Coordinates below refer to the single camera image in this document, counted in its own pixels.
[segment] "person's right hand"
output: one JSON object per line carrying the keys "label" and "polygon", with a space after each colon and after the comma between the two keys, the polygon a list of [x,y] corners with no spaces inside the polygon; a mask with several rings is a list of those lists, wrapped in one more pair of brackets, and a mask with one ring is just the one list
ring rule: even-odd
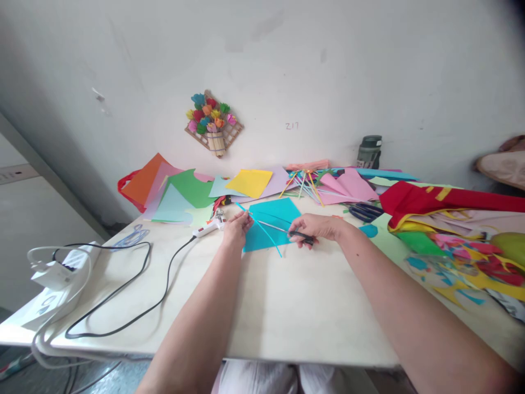
{"label": "person's right hand", "polygon": [[[331,216],[313,215],[306,213],[294,220],[288,231],[299,231],[300,233],[314,237],[314,243],[318,244],[318,237],[326,238],[330,241],[336,241],[337,236],[345,226],[351,226],[350,223],[334,218]],[[296,242],[297,246],[302,248],[305,239],[301,236],[294,235],[290,241]],[[312,249],[309,244],[304,244],[308,249]]]}

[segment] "scissors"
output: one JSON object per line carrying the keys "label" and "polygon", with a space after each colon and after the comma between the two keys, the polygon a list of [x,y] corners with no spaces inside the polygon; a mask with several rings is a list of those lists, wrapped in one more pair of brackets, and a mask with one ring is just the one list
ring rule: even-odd
{"label": "scissors", "polygon": [[302,236],[305,240],[304,240],[304,243],[305,244],[309,244],[309,245],[312,245],[313,246],[313,237],[312,236],[309,236],[309,235],[306,235],[306,234],[303,234],[303,233],[300,233],[298,231],[287,231],[287,230],[283,230],[282,228],[279,228],[279,227],[275,227],[274,225],[272,224],[268,224],[268,223],[265,223],[265,222],[261,222],[261,221],[258,221],[260,224],[264,224],[268,227],[271,227],[271,228],[275,228],[276,230],[279,230],[279,231],[282,231],[284,233],[287,233],[287,234],[290,234],[290,235],[297,235],[297,236]]}
{"label": "scissors", "polygon": [[359,220],[365,223],[371,223],[379,216],[384,214],[384,210],[365,202],[348,205],[348,211]]}

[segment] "power strip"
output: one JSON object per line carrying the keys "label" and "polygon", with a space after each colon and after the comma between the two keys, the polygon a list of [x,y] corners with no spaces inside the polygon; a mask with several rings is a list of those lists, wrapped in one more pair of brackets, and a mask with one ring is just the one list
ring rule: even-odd
{"label": "power strip", "polygon": [[[80,246],[79,249],[85,250],[89,254],[92,264],[91,268],[94,268],[100,249],[92,246]],[[88,255],[86,253],[78,250],[68,253],[62,264],[74,269],[71,284],[59,291],[46,287],[42,293],[36,297],[33,305],[31,305],[31,308],[24,316],[25,323],[22,324],[22,327],[33,331],[38,330],[63,304],[68,303],[56,314],[55,320],[66,316],[75,309],[80,299],[80,294],[74,299],[71,299],[71,297],[79,291],[88,278],[89,262],[87,258]]]}

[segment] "table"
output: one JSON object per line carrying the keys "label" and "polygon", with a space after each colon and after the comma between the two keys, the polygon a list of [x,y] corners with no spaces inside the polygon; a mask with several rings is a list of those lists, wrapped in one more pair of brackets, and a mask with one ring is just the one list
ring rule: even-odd
{"label": "table", "polygon": [[[293,198],[293,202],[303,213],[344,216],[352,224],[362,225],[350,214],[343,214],[341,205],[320,207],[309,197]],[[228,218],[239,208],[230,205],[224,211]],[[151,230],[144,239],[153,242],[146,271],[86,323],[79,324],[73,333],[84,330],[101,333],[120,327],[162,296],[168,263],[175,251],[190,239],[194,228],[139,218],[105,245],[122,239],[138,223]],[[195,240],[177,255],[170,291],[161,307],[110,337],[65,339],[66,327],[140,270],[147,247],[114,253],[102,251],[76,310],[55,325],[53,346],[153,354],[208,268],[222,236],[221,232],[214,231]],[[397,237],[380,230],[372,240],[410,273],[403,262],[408,250]],[[381,331],[359,281],[336,243],[321,240],[314,252],[298,249],[293,244],[279,249],[282,259],[275,248],[243,255],[244,268],[227,357],[369,368],[398,365],[398,358]],[[411,276],[421,282],[417,276]],[[479,307],[467,312],[442,297],[438,299],[507,361],[516,367],[520,365],[525,333],[501,307]],[[19,323],[25,308],[27,305],[0,325],[0,344],[31,343],[33,332],[21,328]]]}

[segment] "white cable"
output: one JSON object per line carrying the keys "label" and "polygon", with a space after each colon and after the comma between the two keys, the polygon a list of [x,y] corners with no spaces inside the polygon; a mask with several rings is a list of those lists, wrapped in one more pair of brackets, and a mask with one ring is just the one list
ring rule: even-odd
{"label": "white cable", "polygon": [[86,384],[85,386],[73,391],[73,392],[70,392],[69,394],[79,394],[81,392],[83,392],[84,390],[86,389],[89,389],[92,385],[98,383],[99,381],[101,381],[102,379],[104,379],[107,375],[109,375],[111,372],[113,372],[115,370],[116,367],[118,367],[120,364],[122,364],[122,361],[119,361],[117,364],[115,364],[108,372],[105,372],[104,374],[102,374],[99,378],[97,378],[96,380],[92,381],[91,383],[89,384]]}
{"label": "white cable", "polygon": [[[125,361],[125,362],[143,362],[143,361],[150,361],[151,358],[130,358],[130,357],[121,357],[121,356],[111,356],[111,355],[101,355],[97,353],[88,353],[88,352],[72,352],[68,350],[61,350],[56,349],[51,346],[50,343],[45,341],[45,331],[46,329],[54,323],[53,319],[54,317],[69,303],[71,300],[73,300],[76,296],[78,296],[82,290],[84,290],[84,287],[88,284],[89,279],[91,277],[91,273],[93,270],[93,262],[91,261],[91,257],[89,256],[89,252],[76,247],[66,247],[66,246],[42,246],[33,248],[30,251],[27,252],[27,259],[33,263],[38,264],[39,262],[33,259],[33,252],[37,250],[56,250],[56,249],[65,249],[65,250],[78,250],[81,252],[84,252],[87,254],[87,261],[88,261],[88,272],[86,281],[81,286],[81,288],[72,296],[70,297],[63,305],[57,308],[57,311],[49,318],[47,319],[40,328],[35,332],[33,336],[33,340],[31,342],[31,352],[33,353],[33,356],[38,361],[38,363],[46,368],[46,369],[59,369],[59,368],[68,368],[68,367],[74,367],[77,365],[87,364],[91,361],[102,361],[102,362],[108,362],[108,361]],[[49,364],[43,357],[42,354],[46,354],[45,350],[47,350],[49,355],[55,356],[55,357],[80,357],[80,358],[87,358],[89,361],[82,361],[77,363],[70,363],[65,365],[53,365]]]}

